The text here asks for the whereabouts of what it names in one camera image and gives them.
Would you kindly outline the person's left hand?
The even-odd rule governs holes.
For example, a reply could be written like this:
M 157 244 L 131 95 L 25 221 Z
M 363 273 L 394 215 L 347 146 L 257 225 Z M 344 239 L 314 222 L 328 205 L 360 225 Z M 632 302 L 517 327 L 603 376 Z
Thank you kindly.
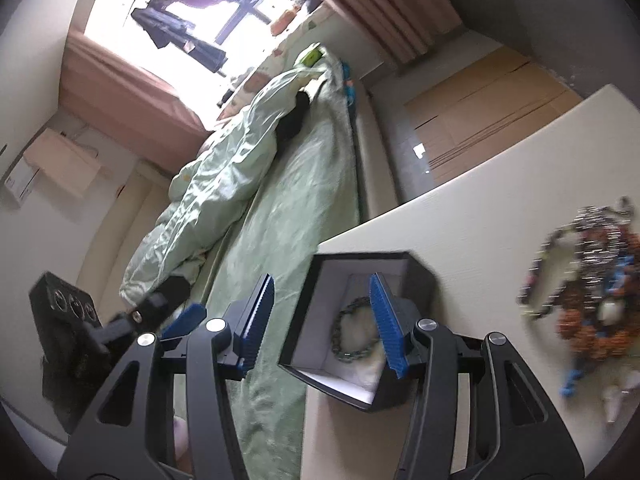
M 174 447 L 177 468 L 188 474 L 192 474 L 193 467 L 190 455 L 188 425 L 183 418 L 178 416 L 174 417 Z

